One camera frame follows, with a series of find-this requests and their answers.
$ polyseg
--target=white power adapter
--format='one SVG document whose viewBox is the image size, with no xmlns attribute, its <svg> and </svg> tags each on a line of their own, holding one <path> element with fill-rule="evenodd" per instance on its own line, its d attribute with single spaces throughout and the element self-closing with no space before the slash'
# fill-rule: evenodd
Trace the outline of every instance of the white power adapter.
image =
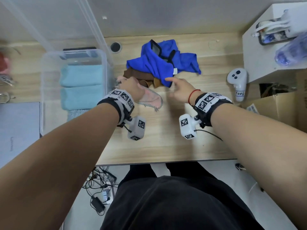
<svg viewBox="0 0 307 230">
<path fill-rule="evenodd" d="M 281 20 L 289 20 L 290 28 L 285 30 L 288 38 L 296 37 L 307 31 L 307 4 L 286 10 Z"/>
</svg>

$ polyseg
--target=pink object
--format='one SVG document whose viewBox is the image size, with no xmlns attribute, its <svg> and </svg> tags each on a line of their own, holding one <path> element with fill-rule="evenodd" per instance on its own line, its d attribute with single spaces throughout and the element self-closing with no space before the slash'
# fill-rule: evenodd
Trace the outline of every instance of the pink object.
<svg viewBox="0 0 307 230">
<path fill-rule="evenodd" d="M 1 74 L 7 74 L 7 75 L 9 75 L 10 72 L 11 72 L 10 60 L 9 60 L 8 58 L 6 58 L 6 57 L 5 57 L 3 60 L 4 60 L 4 62 L 6 63 L 7 68 L 4 69 L 3 71 L 0 71 L 0 73 L 1 73 Z"/>
<path fill-rule="evenodd" d="M 119 82 L 122 82 L 124 80 L 127 80 L 127 78 L 123 77 L 123 76 L 119 76 L 117 77 L 117 81 Z M 152 107 L 154 108 L 156 111 L 159 110 L 162 105 L 163 105 L 163 100 L 162 100 L 162 97 L 157 94 L 156 92 L 154 92 L 153 90 L 149 89 L 149 88 L 146 88 L 140 84 L 138 84 L 138 86 L 145 90 L 145 94 L 144 96 L 142 97 L 142 99 L 137 102 L 138 104 L 141 104 L 141 105 L 144 105 L 144 106 L 149 106 L 149 107 Z"/>
</svg>

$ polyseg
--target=wrist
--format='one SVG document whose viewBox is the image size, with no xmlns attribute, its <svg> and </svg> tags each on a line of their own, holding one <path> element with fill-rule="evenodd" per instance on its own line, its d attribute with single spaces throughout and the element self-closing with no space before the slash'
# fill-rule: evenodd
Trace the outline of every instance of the wrist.
<svg viewBox="0 0 307 230">
<path fill-rule="evenodd" d="M 200 96 L 200 95 L 202 95 L 204 92 L 202 92 L 202 91 L 199 91 L 199 90 L 197 90 L 197 91 L 195 91 L 194 93 L 192 93 L 192 95 L 191 95 L 191 97 L 190 97 L 190 104 L 192 105 L 192 106 L 195 106 L 195 101 L 196 101 L 196 99 Z"/>
</svg>

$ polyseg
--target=blue garment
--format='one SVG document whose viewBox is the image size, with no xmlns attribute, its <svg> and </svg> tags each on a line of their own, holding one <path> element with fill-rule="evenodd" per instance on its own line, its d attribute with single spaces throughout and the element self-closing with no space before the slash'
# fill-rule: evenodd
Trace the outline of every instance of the blue garment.
<svg viewBox="0 0 307 230">
<path fill-rule="evenodd" d="M 196 54 L 180 53 L 174 39 L 158 43 L 162 50 L 162 52 L 160 52 L 160 56 L 162 57 L 168 58 L 171 52 L 175 50 L 175 55 L 171 59 L 173 64 L 159 57 L 151 49 L 152 41 L 153 40 L 142 46 L 141 57 L 127 61 L 127 68 L 132 67 L 141 72 L 152 73 L 152 75 L 160 79 L 161 83 L 166 87 L 171 87 L 172 83 L 164 79 L 174 76 L 174 68 L 178 69 L 178 73 L 187 71 L 201 74 Z"/>
<path fill-rule="evenodd" d="M 67 65 L 61 69 L 59 83 L 63 87 L 102 85 L 103 65 Z"/>
<path fill-rule="evenodd" d="M 92 109 L 105 96 L 102 85 L 62 88 L 61 106 L 63 110 Z"/>
</svg>

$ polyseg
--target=tan cloth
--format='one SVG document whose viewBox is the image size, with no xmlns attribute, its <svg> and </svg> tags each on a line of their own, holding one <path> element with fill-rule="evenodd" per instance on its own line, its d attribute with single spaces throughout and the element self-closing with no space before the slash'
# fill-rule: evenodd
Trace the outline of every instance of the tan cloth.
<svg viewBox="0 0 307 230">
<path fill-rule="evenodd" d="M 151 73 L 144 73 L 131 67 L 124 71 L 124 77 L 135 77 L 141 85 L 147 88 L 149 88 L 152 84 L 155 88 L 162 85 L 161 81 L 158 78 L 155 78 Z"/>
</svg>

